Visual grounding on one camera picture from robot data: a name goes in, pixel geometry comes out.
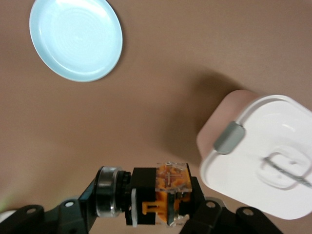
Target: brown table surface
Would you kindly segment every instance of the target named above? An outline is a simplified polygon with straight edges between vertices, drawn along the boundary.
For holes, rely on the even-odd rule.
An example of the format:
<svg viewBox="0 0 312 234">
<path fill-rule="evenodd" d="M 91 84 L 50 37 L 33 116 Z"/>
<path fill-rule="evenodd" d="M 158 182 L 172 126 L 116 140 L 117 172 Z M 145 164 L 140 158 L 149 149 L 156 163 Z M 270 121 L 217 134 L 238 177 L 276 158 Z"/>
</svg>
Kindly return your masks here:
<svg viewBox="0 0 312 234">
<path fill-rule="evenodd" d="M 198 176 L 198 131 L 232 90 L 284 94 L 312 109 L 312 1 L 109 0 L 122 25 L 116 68 L 66 80 L 37 55 L 33 0 L 0 2 L 0 199 L 46 209 L 79 195 L 101 165 L 188 162 Z M 239 204 L 201 183 L 205 195 Z M 311 233 L 312 214 L 270 219 Z M 91 233 L 178 233 L 98 219 Z"/>
</svg>

